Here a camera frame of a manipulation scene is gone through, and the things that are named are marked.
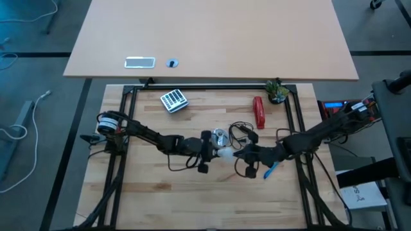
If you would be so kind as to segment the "red stapler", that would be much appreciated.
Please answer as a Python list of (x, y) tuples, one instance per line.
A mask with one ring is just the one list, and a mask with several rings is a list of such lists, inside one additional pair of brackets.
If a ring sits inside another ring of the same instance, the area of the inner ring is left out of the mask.
[(253, 111), (256, 120), (257, 129), (265, 128), (265, 111), (263, 107), (263, 101), (260, 96), (255, 96), (253, 99)]

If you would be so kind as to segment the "white lightbulb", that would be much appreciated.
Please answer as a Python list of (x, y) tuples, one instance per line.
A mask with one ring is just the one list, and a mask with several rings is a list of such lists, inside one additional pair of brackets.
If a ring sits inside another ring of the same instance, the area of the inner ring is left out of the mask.
[(216, 151), (216, 155), (227, 163), (235, 161), (234, 151), (230, 147), (222, 148)]

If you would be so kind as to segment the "dark grey cart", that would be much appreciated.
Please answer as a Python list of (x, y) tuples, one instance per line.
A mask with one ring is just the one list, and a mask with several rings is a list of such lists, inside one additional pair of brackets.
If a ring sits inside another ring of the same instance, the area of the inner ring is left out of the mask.
[(392, 152), (386, 158), (337, 176), (341, 188), (384, 180), (399, 231), (411, 231), (411, 70), (372, 84)]

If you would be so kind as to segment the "small potted succulent plant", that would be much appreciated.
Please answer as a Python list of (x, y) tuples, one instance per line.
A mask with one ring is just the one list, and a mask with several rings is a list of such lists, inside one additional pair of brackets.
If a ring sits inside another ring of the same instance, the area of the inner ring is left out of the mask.
[(268, 94), (268, 100), (275, 105), (282, 103), (290, 92), (279, 78), (268, 80), (265, 85), (265, 90)]

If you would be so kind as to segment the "white paper bag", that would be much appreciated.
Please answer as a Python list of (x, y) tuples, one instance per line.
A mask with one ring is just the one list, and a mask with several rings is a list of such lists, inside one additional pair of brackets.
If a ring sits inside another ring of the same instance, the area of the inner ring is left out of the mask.
[(338, 184), (340, 195), (350, 210), (376, 209), (387, 205), (376, 182), (342, 187), (342, 183), (338, 180)]

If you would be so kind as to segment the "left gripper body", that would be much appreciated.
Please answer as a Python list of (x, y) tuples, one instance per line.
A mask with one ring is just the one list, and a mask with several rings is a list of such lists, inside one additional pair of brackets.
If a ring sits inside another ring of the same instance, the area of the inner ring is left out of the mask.
[(201, 162), (206, 161), (206, 146), (207, 139), (200, 139), (195, 137), (190, 137), (184, 140), (185, 152), (189, 155), (187, 162), (193, 158), (199, 158)]

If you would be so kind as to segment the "black clamp device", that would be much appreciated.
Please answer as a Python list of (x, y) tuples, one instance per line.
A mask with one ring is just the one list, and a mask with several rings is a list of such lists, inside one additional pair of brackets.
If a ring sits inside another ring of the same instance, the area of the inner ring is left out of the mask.
[(93, 133), (91, 135), (80, 135), (80, 138), (91, 146), (94, 146), (97, 143), (105, 140), (104, 136), (97, 133)]

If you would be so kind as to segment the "silver calculator with dark keys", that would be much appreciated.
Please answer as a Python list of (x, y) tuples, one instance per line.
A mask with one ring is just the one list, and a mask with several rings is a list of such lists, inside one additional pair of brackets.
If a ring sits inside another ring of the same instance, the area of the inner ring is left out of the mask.
[(188, 100), (179, 89), (162, 95), (160, 100), (169, 113), (174, 113), (189, 105)]

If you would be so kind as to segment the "blue pen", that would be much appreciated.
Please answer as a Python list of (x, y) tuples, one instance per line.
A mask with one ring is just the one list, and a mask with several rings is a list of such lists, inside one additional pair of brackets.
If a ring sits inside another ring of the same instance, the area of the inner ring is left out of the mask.
[(276, 167), (279, 165), (279, 162), (274, 162), (272, 167), (270, 167), (267, 171), (265, 171), (263, 175), (263, 179), (266, 180), (276, 169)]

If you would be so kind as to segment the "grey desk foot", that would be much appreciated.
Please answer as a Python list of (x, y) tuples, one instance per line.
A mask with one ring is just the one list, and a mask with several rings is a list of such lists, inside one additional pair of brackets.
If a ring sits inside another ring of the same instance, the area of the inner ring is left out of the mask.
[(33, 109), (34, 102), (26, 101), (13, 126), (6, 126), (0, 120), (0, 182), (7, 172), (19, 140), (22, 139), (26, 133), (22, 127), (27, 124)]

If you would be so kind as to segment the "tan desk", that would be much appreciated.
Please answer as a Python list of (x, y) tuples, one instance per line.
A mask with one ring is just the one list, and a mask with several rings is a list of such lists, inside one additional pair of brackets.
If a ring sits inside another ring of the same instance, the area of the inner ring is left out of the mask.
[(358, 79), (331, 0), (92, 0), (64, 75)]

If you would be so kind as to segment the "black aluminium table frame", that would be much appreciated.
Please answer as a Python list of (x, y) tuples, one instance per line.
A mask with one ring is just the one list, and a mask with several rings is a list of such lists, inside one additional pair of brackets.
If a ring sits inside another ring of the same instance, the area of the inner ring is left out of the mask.
[[(107, 85), (101, 111), (122, 110), (163, 135), (198, 137), (236, 121), (253, 123), (252, 101), (266, 97), (262, 84), (186, 85), (182, 93), (188, 106), (171, 114), (160, 101), (167, 91), (162, 85), (133, 90)], [(125, 157), (104, 154), (102, 148), (93, 147), (87, 159), (75, 225), (94, 210), (120, 167), (125, 170), (123, 183), (94, 223), (97, 228), (302, 230), (308, 221), (317, 221), (311, 196), (301, 192), (294, 161), (282, 162), (268, 178), (263, 178), (266, 168), (261, 166), (255, 179), (246, 179), (244, 162), (214, 159), (203, 174), (186, 169), (184, 157), (167, 157), (137, 138), (131, 138)]]

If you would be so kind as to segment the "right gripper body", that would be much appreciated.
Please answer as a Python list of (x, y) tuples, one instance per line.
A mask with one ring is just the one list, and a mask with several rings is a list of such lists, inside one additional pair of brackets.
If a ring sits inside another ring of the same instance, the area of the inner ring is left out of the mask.
[(275, 147), (262, 147), (253, 144), (252, 155), (256, 161), (261, 162), (267, 167), (272, 167), (275, 162), (284, 160), (284, 147), (282, 144), (278, 144)]

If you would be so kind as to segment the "chrome lamp socket base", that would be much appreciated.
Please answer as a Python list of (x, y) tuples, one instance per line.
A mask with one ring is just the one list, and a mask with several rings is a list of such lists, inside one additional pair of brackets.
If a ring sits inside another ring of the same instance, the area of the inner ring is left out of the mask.
[(224, 148), (229, 143), (229, 134), (223, 129), (216, 128), (211, 133), (211, 142), (216, 149)]

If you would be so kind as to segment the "red power supply unit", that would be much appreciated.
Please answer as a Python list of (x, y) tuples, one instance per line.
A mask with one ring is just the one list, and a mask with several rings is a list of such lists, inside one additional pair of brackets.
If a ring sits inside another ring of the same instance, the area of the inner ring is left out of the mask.
[[(320, 116), (322, 120), (329, 119), (335, 113), (337, 113), (341, 108), (344, 107), (345, 104), (357, 104), (360, 102), (360, 99), (350, 99), (350, 100), (339, 100), (339, 101), (317, 101), (319, 106)], [(370, 121), (376, 121), (379, 119), (380, 112), (378, 110), (377, 104), (374, 104), (370, 109), (369, 112), (371, 113)]]

